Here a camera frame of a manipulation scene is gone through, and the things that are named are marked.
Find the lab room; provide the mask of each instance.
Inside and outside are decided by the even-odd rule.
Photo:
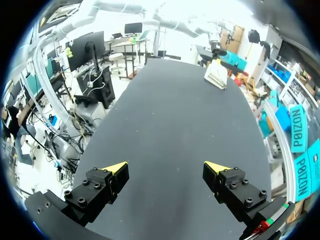
[[[319,46],[299,8],[48,2],[16,41],[1,96],[3,184],[30,236],[299,232],[320,186]]]

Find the white floor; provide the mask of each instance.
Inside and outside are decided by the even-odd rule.
[[[138,63],[138,60],[135,60],[135,66],[140,64]],[[128,73],[132,73],[132,63],[128,62]],[[125,62],[124,60],[119,62],[120,67],[120,75],[125,76]],[[115,68],[115,64],[110,66],[110,69]],[[73,74],[70,72],[65,72],[66,77],[66,84],[68,87],[71,87],[71,95],[81,95],[81,90],[79,88],[78,82],[76,78],[73,78]],[[117,101],[122,93],[126,90],[127,86],[131,82],[130,79],[127,78],[119,78],[118,71],[113,70],[111,72],[111,81],[113,85],[113,90],[115,94],[115,101]],[[71,101],[67,96],[62,96],[61,98],[62,102],[65,103],[66,108],[70,109],[71,107]],[[48,100],[46,97],[42,98],[42,102],[46,103],[44,109],[42,110],[44,112],[44,115],[48,118],[49,114],[57,116],[54,109],[51,108]],[[57,116],[57,122],[55,126],[59,126],[60,119]],[[37,117],[33,117],[32,122],[34,122],[34,127],[37,130],[36,138],[38,140],[43,139],[44,131],[48,130],[48,128],[41,122]],[[34,143],[35,141],[30,137],[26,136],[26,139],[29,143]],[[23,154],[30,153],[31,148],[27,144],[22,145],[22,152]],[[31,154],[31,157],[35,156],[36,159],[34,161],[34,165],[26,165],[20,162],[16,162],[16,168],[15,172],[18,176],[17,185],[20,189],[28,192],[33,193],[37,191],[41,191],[42,193],[45,193],[47,190],[51,190],[54,194],[56,194],[58,197],[63,198],[63,192],[65,190],[71,189],[70,181],[68,180],[62,180],[59,182],[58,179],[58,171],[55,166],[54,161],[50,161],[50,159],[46,156],[46,153],[43,148],[35,149],[34,154]]]

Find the black tabletop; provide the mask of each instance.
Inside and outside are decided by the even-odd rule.
[[[262,136],[229,79],[226,90],[206,69],[149,59],[93,134],[75,174],[128,161],[130,179],[113,205],[87,228],[114,240],[238,239],[245,229],[202,179],[204,161],[239,167],[271,190]]]
[[[205,61],[212,61],[212,52],[206,50],[204,46],[195,45],[196,50],[198,51],[198,54],[200,57]],[[221,65],[225,68],[231,70],[234,75],[237,75],[237,73],[243,73],[244,71],[238,68],[237,66],[231,65],[225,61],[221,61]]]

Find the black screw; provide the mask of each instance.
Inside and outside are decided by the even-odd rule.
[[[265,198],[267,196],[267,191],[266,190],[261,190],[259,193],[260,198]]]
[[[86,199],[84,199],[83,197],[80,197],[78,199],[78,204],[81,206],[81,207],[84,207],[86,204],[87,204],[87,201]]]
[[[230,184],[230,188],[231,189],[236,189],[237,188],[237,184],[234,182],[234,183],[231,183]]]
[[[44,204],[44,206],[45,206],[46,208],[50,208],[50,207],[51,207],[51,203],[50,203],[49,201],[47,201],[47,202]]]
[[[99,183],[96,183],[94,185],[94,189],[99,190],[101,188],[101,185]]]
[[[65,198],[70,198],[71,196],[72,196],[71,191],[69,191],[69,190],[64,191],[64,197],[65,197]]]
[[[252,204],[252,198],[251,197],[247,197],[244,201],[244,205],[248,208],[250,207]]]

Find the white shelving unit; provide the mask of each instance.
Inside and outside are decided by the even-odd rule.
[[[294,165],[294,156],[291,153],[289,139],[287,138],[286,133],[282,129],[276,114],[274,113],[270,104],[265,101],[261,106],[254,112],[254,116],[258,118],[262,111],[265,111],[267,116],[269,117],[275,136],[277,137],[281,153],[282,159],[285,168],[285,180],[286,180],[286,199],[287,201],[291,201],[293,203],[296,202],[296,172]]]
[[[301,81],[299,81],[298,78],[296,78],[296,71],[295,70],[291,70],[289,69],[287,66],[285,66],[283,63],[281,63],[278,60],[274,60],[279,66],[281,66],[283,69],[285,69],[286,71],[291,73],[291,76],[289,78],[289,80],[287,81],[287,83],[285,83],[278,75],[276,75],[270,68],[266,67],[264,70],[267,71],[268,73],[270,73],[272,75],[272,77],[274,78],[274,80],[280,85],[280,87],[282,88],[282,90],[279,93],[279,99],[282,101],[282,99],[284,98],[286,93],[289,93],[289,95],[292,97],[292,99],[294,100],[294,102],[296,104],[302,104],[304,102],[304,99],[306,99],[311,106],[315,107],[316,109],[319,107],[319,104],[317,103],[317,101],[315,100],[315,98],[311,95],[311,93],[308,91],[308,89],[302,84]],[[305,93],[305,95],[307,97],[305,97],[304,94],[303,95],[303,99],[301,99],[302,96],[297,96],[294,91],[290,88],[292,82],[295,81],[299,84],[299,86],[301,87],[302,91]],[[265,84],[271,89],[271,90],[276,90],[275,87],[270,83],[270,82],[266,82],[264,81]]]
[[[302,84],[302,82],[294,77],[294,80],[301,86],[301,88],[306,92],[306,94],[308,95],[308,97],[311,99],[312,103],[315,105],[316,108],[319,107],[319,104],[317,103],[317,101],[315,100],[314,96],[311,95],[311,93],[308,91],[308,89],[306,88],[305,85]]]

